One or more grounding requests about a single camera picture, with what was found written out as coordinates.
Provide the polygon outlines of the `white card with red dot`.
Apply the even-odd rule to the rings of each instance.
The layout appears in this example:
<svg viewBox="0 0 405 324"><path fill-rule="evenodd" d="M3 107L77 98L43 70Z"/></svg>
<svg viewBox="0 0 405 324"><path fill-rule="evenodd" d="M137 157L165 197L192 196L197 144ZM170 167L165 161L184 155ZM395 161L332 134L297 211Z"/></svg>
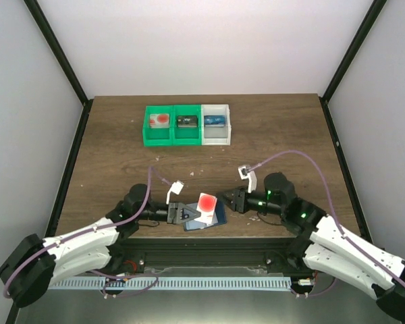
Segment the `white card with red dot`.
<svg viewBox="0 0 405 324"><path fill-rule="evenodd" d="M200 193L196 210L200 216L195 221L211 225L213 222L217 198L210 194Z"/></svg>

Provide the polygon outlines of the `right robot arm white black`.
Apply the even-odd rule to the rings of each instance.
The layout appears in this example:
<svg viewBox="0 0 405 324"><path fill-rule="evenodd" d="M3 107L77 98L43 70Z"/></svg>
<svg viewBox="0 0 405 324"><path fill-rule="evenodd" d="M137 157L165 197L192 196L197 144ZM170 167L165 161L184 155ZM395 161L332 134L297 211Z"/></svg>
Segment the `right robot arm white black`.
<svg viewBox="0 0 405 324"><path fill-rule="evenodd" d="M237 213L277 215L295 235L287 260L296 269L322 271L370 296L391 318L405 323L405 259L362 239L303 198L282 173L264 179L264 191L239 186L217 193Z"/></svg>

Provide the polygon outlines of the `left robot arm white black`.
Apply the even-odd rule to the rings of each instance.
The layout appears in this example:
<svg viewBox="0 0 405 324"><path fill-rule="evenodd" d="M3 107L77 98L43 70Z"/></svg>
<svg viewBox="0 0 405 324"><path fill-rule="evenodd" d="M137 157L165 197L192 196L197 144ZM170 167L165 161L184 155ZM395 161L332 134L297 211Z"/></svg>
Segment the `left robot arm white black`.
<svg viewBox="0 0 405 324"><path fill-rule="evenodd" d="M26 236L0 266L3 295L23 308L53 284L88 271L123 272L121 243L139 229L139 220L182 224L201 212L181 202L155 202L146 184L136 184L104 217L60 236Z"/></svg>

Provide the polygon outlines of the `blue leather card holder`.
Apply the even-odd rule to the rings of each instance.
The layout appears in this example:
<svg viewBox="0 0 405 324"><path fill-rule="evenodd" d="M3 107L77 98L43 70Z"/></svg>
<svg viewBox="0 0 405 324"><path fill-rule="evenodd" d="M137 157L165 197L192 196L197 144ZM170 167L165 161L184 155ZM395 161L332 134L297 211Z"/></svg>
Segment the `blue leather card holder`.
<svg viewBox="0 0 405 324"><path fill-rule="evenodd" d="M218 201L215 207L215 213L211 224L202 223L196 220L185 222L183 229L185 232L191 232L195 230L205 230L210 227L219 225L225 225L227 223L227 217L225 213L225 205Z"/></svg>

